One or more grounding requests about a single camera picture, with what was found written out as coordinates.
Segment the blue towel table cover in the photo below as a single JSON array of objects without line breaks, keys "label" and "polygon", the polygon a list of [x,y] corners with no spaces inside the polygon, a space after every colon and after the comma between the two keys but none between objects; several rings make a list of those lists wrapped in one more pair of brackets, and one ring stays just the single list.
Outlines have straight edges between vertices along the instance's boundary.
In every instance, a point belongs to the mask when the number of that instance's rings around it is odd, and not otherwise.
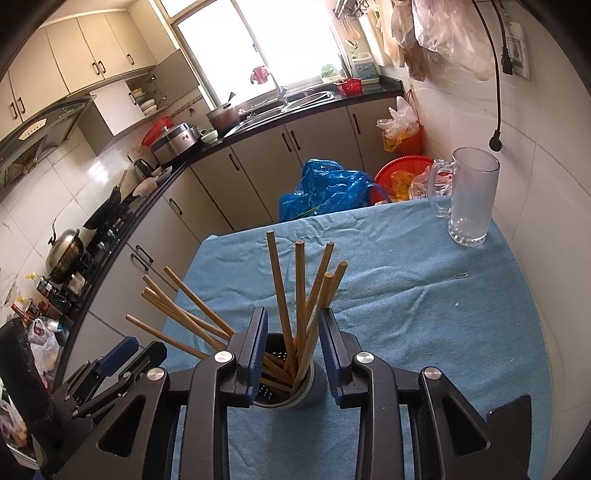
[{"label": "blue towel table cover", "polygon": [[[522,395],[533,405],[529,475],[542,477],[550,441],[552,382],[541,322],[503,234],[464,248],[426,201],[343,211],[274,226],[287,292],[294,244],[314,277],[325,246],[348,269],[332,300],[339,327],[391,366],[440,368],[481,413]],[[305,409],[228,413],[235,479],[351,479],[360,415],[330,395]]]}]

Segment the black wok pan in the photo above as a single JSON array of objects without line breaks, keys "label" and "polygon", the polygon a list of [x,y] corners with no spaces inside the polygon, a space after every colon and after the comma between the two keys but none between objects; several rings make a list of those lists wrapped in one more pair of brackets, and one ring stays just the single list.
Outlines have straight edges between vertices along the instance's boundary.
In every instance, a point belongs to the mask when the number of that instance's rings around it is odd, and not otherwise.
[{"label": "black wok pan", "polygon": [[121,186],[127,176],[127,171],[122,173],[119,182],[113,187],[109,197],[88,218],[83,227],[87,230],[96,230],[108,220],[113,211],[121,202]]}]

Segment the black utensil holder cup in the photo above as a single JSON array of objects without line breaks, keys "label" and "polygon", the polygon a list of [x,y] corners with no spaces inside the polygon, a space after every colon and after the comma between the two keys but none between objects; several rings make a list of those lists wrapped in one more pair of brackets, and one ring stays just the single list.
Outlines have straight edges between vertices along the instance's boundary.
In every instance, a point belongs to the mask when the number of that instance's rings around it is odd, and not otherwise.
[{"label": "black utensil holder cup", "polygon": [[287,349],[283,335],[270,333],[266,338],[263,355],[262,378],[254,403],[270,409],[307,409],[324,398],[328,390],[325,371],[317,362],[311,362],[304,379],[294,390],[294,376],[287,367]]}]

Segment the black smartphone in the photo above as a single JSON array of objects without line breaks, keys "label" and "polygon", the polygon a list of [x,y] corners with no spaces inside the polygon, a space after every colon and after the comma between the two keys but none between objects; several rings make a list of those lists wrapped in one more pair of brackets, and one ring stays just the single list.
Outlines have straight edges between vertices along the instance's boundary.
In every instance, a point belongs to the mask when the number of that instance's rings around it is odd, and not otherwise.
[{"label": "black smartphone", "polygon": [[520,467],[528,472],[532,444],[532,401],[522,395],[500,407],[490,410],[487,423]]}]

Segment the range hood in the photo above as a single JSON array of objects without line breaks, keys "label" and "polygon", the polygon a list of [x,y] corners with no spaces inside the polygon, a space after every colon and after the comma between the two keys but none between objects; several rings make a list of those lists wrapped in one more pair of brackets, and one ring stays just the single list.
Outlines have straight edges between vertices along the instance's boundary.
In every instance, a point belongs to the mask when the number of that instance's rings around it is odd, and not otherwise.
[{"label": "range hood", "polygon": [[60,100],[3,139],[1,188],[25,175],[60,147],[93,101],[94,96],[90,94]]}]

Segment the red trash bin with bags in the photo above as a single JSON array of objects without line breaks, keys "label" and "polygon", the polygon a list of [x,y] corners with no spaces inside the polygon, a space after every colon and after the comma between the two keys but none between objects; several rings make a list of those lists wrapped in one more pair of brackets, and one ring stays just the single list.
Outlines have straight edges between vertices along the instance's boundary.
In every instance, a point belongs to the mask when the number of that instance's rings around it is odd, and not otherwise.
[{"label": "red trash bin with bags", "polygon": [[396,157],[422,155],[423,126],[413,106],[404,98],[396,99],[396,107],[389,108],[390,117],[379,119],[383,149]]}]

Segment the red colander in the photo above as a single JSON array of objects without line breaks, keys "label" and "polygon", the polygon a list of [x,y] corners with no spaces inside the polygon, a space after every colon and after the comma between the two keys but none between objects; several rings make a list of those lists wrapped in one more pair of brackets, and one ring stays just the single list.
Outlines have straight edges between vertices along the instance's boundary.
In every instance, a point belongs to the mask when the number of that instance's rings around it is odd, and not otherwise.
[{"label": "red colander", "polygon": [[158,119],[152,127],[148,130],[141,141],[143,147],[150,147],[154,141],[161,135],[163,129],[170,129],[173,126],[171,119],[168,116],[163,116]]}]

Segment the clear glass mug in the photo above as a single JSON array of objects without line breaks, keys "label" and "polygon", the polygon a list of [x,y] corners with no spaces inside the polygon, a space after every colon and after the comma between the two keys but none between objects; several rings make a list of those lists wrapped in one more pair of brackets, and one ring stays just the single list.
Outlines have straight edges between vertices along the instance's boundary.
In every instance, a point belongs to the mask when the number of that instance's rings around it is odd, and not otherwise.
[{"label": "clear glass mug", "polygon": [[[427,183],[427,198],[438,218],[448,220],[448,233],[459,245],[480,246],[486,239],[492,219],[500,162],[476,147],[460,147],[450,161],[435,159]],[[452,176],[450,206],[440,205],[436,178],[441,172]]]}]

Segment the steel double sink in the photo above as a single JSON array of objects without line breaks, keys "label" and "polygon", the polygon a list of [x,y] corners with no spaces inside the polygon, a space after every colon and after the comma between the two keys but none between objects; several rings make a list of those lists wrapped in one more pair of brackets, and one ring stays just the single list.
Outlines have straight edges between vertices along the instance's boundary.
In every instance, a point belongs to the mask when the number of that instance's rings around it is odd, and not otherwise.
[{"label": "steel double sink", "polygon": [[287,102],[286,105],[271,108],[270,110],[264,111],[263,113],[256,113],[250,116],[248,119],[245,119],[245,121],[242,121],[239,126],[247,128],[249,126],[266,122],[267,120],[271,120],[285,114],[294,113],[298,110],[322,103],[327,103],[332,100],[335,100],[335,94],[332,93],[332,91],[325,90],[315,92],[314,94],[304,96],[301,99]]}]

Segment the red small basket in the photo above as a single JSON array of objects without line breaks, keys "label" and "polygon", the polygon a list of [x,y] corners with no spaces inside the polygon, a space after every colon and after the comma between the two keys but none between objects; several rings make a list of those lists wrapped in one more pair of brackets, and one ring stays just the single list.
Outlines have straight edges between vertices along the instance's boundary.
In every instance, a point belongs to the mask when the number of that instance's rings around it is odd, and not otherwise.
[{"label": "red small basket", "polygon": [[363,83],[358,78],[348,78],[335,82],[335,87],[338,88],[342,96],[352,97],[363,94]]}]

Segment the steel kettle pot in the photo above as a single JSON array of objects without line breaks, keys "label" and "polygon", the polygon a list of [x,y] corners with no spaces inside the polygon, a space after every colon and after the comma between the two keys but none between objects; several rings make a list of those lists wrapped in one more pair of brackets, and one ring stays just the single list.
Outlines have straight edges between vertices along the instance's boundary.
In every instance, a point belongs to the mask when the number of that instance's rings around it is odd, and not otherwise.
[{"label": "steel kettle pot", "polygon": [[46,257],[45,268],[51,282],[63,284],[78,271],[85,247],[79,229],[66,229],[57,235],[55,223],[52,223],[51,227],[52,236],[48,240],[50,251]]}]

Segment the red plastic basin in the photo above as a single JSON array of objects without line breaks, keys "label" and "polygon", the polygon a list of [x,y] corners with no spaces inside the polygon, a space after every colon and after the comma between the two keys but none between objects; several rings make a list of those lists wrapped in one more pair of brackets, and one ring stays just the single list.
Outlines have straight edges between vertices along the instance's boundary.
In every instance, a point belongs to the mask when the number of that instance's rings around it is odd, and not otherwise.
[{"label": "red plastic basin", "polygon": [[421,155],[408,155],[389,162],[375,176],[370,203],[377,205],[410,200],[413,181],[429,171],[432,164],[430,157]]}]

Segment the clear plastic bag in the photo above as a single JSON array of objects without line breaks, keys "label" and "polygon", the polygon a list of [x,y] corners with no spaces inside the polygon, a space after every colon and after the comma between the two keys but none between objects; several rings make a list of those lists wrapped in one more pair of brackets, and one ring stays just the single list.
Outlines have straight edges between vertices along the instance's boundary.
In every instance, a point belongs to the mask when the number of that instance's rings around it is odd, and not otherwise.
[{"label": "clear plastic bag", "polygon": [[418,0],[412,2],[415,37],[419,45],[478,80],[495,73],[493,49],[471,1]]}]

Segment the brown cooking pot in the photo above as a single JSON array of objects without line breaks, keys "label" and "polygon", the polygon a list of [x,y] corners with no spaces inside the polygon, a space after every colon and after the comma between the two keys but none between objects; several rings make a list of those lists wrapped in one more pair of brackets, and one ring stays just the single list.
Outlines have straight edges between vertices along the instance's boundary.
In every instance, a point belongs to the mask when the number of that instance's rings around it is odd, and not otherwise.
[{"label": "brown cooking pot", "polygon": [[224,137],[228,132],[240,124],[240,116],[235,106],[232,105],[232,99],[235,97],[235,92],[231,92],[226,101],[221,106],[211,110],[206,115],[207,120],[211,123],[211,127],[217,131],[219,138]]}]

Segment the blue plastic bag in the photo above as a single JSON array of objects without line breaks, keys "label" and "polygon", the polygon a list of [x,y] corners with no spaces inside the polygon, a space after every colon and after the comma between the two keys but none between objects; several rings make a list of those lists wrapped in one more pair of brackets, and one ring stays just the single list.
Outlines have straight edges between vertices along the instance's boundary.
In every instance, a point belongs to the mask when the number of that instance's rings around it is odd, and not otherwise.
[{"label": "blue plastic bag", "polygon": [[310,159],[301,170],[293,193],[280,197],[280,222],[324,215],[372,205],[372,194],[391,203],[384,187],[359,170],[332,160]]}]

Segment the silver rice cooker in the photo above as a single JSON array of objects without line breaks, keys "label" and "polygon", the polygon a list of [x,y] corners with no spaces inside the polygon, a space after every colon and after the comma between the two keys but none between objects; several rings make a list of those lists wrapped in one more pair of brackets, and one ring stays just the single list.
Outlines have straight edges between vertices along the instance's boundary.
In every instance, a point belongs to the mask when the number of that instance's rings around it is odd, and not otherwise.
[{"label": "silver rice cooker", "polygon": [[200,132],[186,122],[163,128],[161,134],[151,144],[150,151],[161,166],[171,162],[191,146],[198,143]]}]

